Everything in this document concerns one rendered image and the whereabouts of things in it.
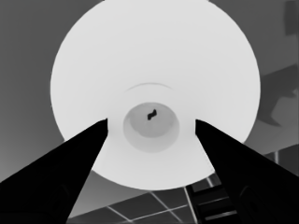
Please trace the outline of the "dark robot body pale edges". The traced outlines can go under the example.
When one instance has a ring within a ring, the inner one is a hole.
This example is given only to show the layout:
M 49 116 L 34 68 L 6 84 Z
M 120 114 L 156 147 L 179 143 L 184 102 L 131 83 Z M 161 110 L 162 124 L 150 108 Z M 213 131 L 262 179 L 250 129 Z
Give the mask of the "dark robot body pale edges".
M 242 224 L 216 174 L 185 187 L 196 224 Z

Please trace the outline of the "large thick white disc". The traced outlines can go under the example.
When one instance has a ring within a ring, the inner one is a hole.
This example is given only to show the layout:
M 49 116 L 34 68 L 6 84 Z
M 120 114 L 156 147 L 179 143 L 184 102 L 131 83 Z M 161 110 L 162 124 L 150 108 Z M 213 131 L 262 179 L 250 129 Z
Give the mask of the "large thick white disc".
M 245 141 L 260 95 L 248 39 L 208 0 L 103 0 L 66 34 L 50 80 L 63 138 L 106 120 L 94 171 L 142 190 L 210 176 L 196 121 Z

